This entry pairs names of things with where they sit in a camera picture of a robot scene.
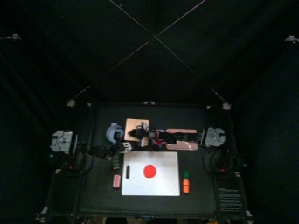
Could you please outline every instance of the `wire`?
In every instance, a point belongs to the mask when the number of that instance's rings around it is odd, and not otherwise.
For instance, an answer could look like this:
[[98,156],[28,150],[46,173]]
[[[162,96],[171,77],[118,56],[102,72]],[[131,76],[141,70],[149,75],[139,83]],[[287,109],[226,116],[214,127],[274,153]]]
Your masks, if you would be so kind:
[[205,2],[201,1],[155,36],[161,36]]

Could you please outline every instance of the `black curtain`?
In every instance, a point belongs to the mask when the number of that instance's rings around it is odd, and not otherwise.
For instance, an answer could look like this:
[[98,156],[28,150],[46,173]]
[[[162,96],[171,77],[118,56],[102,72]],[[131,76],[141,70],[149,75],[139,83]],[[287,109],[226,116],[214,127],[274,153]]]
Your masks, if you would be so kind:
[[299,45],[282,57],[235,103],[238,146],[250,155],[247,198],[255,223],[298,223]]

